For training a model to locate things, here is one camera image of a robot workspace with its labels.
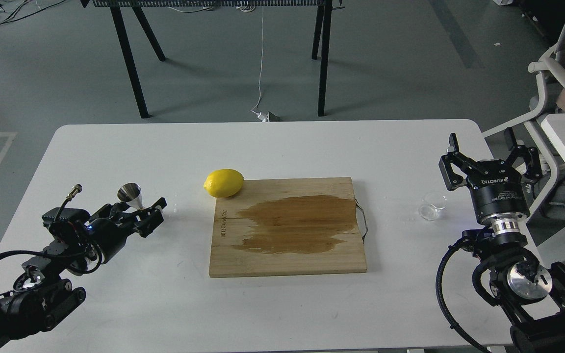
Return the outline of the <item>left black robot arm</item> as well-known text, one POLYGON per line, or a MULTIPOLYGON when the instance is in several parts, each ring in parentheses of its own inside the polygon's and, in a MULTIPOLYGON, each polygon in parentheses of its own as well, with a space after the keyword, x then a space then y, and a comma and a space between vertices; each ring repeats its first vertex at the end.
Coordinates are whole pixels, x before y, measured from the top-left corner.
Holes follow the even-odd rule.
POLYGON ((11 340, 53 330, 87 297, 61 273, 81 276, 110 261, 132 234, 148 237, 163 222, 166 199, 129 212, 126 202, 105 204, 95 214, 87 210, 56 207, 42 216, 53 241, 41 251, 5 251, 29 255, 11 290, 0 294, 0 348, 11 340))

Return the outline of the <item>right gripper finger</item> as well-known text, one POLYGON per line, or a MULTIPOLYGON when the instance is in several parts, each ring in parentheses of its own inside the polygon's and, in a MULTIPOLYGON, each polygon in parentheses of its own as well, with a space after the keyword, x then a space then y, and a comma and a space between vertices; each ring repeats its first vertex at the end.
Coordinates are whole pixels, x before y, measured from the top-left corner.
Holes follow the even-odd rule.
POLYGON ((446 154, 440 158, 438 166, 447 190, 454 191, 466 185, 471 159, 460 152, 457 134, 451 133, 448 141, 449 147, 446 154))
POLYGON ((535 147, 526 147, 518 143, 514 131, 511 127, 504 130, 505 145, 509 151, 509 156, 505 159, 507 168, 513 167, 518 158, 522 158, 525 163, 525 172, 520 173, 524 183, 535 184, 542 178, 542 166, 540 163, 539 152, 535 147))

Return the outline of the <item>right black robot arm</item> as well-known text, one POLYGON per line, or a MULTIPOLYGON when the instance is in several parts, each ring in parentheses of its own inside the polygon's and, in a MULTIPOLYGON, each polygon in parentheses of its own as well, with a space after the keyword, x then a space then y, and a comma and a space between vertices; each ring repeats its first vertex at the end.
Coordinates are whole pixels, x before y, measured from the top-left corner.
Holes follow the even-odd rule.
POLYGON ((435 291, 439 308, 451 329, 471 346, 486 353, 448 309, 442 277, 449 259, 464 250, 479 261, 472 273, 474 290, 490 306, 500 307, 511 322, 513 345, 521 353, 565 353, 565 265, 545 268, 531 251, 518 222, 531 213, 522 184, 542 178, 539 152, 504 132, 506 159, 475 161, 460 152, 457 135, 438 163, 448 191, 467 187, 474 214, 482 228, 462 232, 438 266, 435 291))

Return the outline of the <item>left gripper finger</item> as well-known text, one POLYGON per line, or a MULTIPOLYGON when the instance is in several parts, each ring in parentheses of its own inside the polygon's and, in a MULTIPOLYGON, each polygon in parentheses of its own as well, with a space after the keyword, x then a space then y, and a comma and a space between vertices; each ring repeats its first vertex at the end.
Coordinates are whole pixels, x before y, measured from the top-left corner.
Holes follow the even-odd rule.
POLYGON ((143 220, 148 218, 148 214, 143 210, 134 210, 127 212, 130 206, 125 202, 117 202, 114 204, 105 204, 101 206, 94 214, 90 216, 90 220, 109 219, 109 220, 143 220))
POLYGON ((143 238, 148 237, 148 235, 163 223, 163 209, 166 206, 166 199, 161 197, 151 206, 133 212, 133 217, 136 219, 134 228, 139 236, 143 238))

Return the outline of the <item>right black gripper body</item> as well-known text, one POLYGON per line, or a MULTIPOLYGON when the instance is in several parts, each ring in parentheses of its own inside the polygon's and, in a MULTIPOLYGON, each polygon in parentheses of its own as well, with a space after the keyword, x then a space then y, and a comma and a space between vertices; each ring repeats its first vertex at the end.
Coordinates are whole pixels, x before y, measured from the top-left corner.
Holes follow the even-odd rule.
POLYGON ((489 225, 496 215, 509 214, 516 219, 530 215, 520 185, 522 175, 504 160, 478 161, 464 173, 477 223, 489 225))

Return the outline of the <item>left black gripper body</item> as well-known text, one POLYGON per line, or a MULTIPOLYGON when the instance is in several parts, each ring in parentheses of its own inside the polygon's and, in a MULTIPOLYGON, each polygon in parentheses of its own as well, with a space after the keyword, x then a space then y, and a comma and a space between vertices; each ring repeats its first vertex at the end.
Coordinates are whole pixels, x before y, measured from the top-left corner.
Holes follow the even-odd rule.
POLYGON ((43 226, 53 238, 65 244, 73 252, 85 251, 89 260, 102 257, 102 263, 110 261, 127 238, 135 233, 136 220, 90 220, 91 214, 79 208, 56 207, 42 215, 43 226))

